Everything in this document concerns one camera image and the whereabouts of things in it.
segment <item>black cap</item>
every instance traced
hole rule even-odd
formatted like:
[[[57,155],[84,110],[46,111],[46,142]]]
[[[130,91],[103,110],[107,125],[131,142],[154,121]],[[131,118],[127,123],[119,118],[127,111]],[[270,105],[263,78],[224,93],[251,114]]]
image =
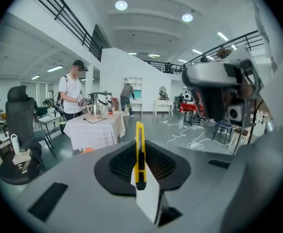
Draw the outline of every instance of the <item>black cap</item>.
[[[75,62],[73,62],[72,65],[73,66],[78,66],[79,67],[79,71],[85,71],[85,72],[88,71],[87,67],[84,65],[82,60],[76,60]]]

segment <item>black pants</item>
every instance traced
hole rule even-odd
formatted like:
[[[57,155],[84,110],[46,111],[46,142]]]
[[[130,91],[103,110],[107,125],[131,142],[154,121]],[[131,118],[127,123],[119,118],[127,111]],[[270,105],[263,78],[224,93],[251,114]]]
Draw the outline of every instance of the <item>black pants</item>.
[[[67,120],[67,121],[69,121],[69,120],[71,120],[71,119],[73,119],[73,118],[76,118],[76,117],[79,117],[79,116],[81,116],[81,115],[83,115],[83,111],[80,111],[80,112],[78,112],[78,113],[75,113],[75,114],[68,114],[68,113],[65,113],[64,112],[64,116],[65,116],[65,119]]]

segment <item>railing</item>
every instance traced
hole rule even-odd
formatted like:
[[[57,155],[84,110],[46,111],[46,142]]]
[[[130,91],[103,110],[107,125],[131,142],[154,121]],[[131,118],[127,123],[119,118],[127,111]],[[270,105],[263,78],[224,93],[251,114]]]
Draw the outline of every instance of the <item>railing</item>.
[[[259,34],[259,32],[256,31],[252,31],[250,33],[247,33],[245,35],[242,35],[238,38],[235,38],[231,41],[227,41],[213,49],[210,49],[209,51],[202,53],[201,55],[199,55],[198,57],[194,58],[193,60],[190,60],[189,62],[187,62],[186,64],[182,65],[182,68],[186,68],[189,67],[195,63],[201,62],[201,59],[208,59],[208,61],[211,61],[213,59],[213,61],[215,61],[216,59],[219,59],[219,57],[216,55],[217,52],[220,49],[225,49],[225,50],[233,50],[233,47],[238,47],[240,45],[246,45],[250,51],[253,50],[258,50],[263,48],[263,40],[261,35]]]
[[[38,0],[48,12],[54,16],[54,20],[65,27],[76,37],[98,60],[101,58],[100,47],[92,40],[91,35],[80,23],[64,0]]]
[[[182,74],[182,66],[180,65],[158,62],[158,61],[147,61],[147,60],[144,60],[144,62],[147,62],[149,65],[155,67],[156,69],[164,73],[179,74],[179,75]]]

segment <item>kettle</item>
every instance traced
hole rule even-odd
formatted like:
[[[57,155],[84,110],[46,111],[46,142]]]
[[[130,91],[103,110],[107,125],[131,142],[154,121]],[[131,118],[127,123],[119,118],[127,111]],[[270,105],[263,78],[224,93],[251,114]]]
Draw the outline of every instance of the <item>kettle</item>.
[[[97,94],[95,94],[94,102],[90,106],[87,107],[87,111],[91,115],[100,115],[100,108],[97,104]]]

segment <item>white t-shirt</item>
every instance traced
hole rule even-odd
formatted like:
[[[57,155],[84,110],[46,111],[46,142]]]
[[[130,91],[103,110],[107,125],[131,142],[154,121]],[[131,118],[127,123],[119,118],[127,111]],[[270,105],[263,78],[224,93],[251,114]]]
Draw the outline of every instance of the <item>white t-shirt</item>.
[[[71,98],[77,98],[82,92],[82,85],[80,80],[71,78],[70,74],[67,75],[68,82],[65,77],[61,77],[58,85],[58,92],[65,92],[65,94]],[[64,100],[64,112],[68,114],[78,113],[82,110],[82,107],[78,106],[75,102],[68,102]]]

